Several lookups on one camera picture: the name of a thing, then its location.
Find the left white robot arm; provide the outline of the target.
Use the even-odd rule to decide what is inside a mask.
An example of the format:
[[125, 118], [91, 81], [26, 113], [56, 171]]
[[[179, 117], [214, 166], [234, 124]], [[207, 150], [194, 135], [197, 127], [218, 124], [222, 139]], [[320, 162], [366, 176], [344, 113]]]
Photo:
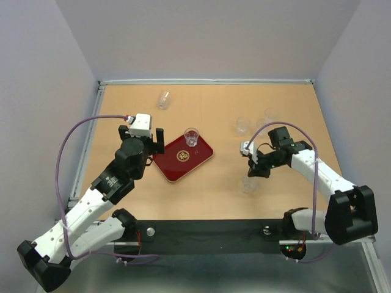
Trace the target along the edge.
[[122, 144], [114, 159], [92, 182], [82, 199], [49, 231], [17, 248], [24, 267], [45, 292], [59, 288], [70, 276], [71, 265], [107, 243], [121, 239], [141, 241], [136, 218], [126, 209], [117, 209], [95, 229], [89, 226], [134, 189], [153, 155], [164, 153], [164, 130], [152, 135], [134, 136], [126, 126], [119, 127]]

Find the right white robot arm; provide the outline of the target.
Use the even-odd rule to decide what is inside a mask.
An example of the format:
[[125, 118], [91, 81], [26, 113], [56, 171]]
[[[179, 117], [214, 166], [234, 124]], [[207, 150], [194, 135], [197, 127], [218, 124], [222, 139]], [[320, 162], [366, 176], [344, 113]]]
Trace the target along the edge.
[[312, 183], [314, 197], [321, 194], [328, 202], [325, 212], [315, 207], [287, 211], [281, 223], [284, 236], [295, 238], [308, 231], [343, 245], [378, 232], [375, 196], [368, 186], [344, 179], [319, 158], [313, 142], [295, 142], [285, 126], [270, 130], [268, 136], [270, 153], [262, 153], [251, 140], [241, 142], [239, 151], [249, 159], [248, 177], [269, 178], [271, 170], [287, 165]]

